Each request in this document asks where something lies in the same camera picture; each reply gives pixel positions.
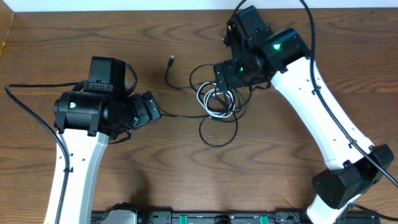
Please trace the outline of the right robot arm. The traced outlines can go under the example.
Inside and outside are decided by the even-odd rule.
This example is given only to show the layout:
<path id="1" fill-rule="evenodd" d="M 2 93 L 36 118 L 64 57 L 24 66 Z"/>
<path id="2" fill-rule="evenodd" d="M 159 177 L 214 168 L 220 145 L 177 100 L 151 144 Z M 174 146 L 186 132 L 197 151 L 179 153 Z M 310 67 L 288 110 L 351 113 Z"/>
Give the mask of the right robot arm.
<path id="1" fill-rule="evenodd" d="M 265 83 L 291 104 L 326 164 L 312 179 L 316 196 L 307 218 L 312 223 L 336 222 L 387 176 L 392 150 L 375 146 L 354 125 L 318 71 L 315 45 L 306 45 L 294 29 L 271 31 L 250 6 L 234 10 L 223 42 L 233 58 L 213 67 L 218 90 L 226 93 Z"/>

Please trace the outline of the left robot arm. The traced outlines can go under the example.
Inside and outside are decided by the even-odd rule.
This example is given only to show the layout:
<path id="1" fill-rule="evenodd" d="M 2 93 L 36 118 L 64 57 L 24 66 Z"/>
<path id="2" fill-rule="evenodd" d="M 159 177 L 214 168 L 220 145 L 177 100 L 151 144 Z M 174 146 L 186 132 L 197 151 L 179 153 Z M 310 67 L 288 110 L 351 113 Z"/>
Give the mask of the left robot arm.
<path id="1" fill-rule="evenodd" d="M 89 223 L 101 159 L 118 136 L 160 119 L 153 94 L 135 93 L 126 72 L 132 66 L 94 56 L 87 81 L 66 91 L 54 105 L 57 160 L 46 223 Z"/>

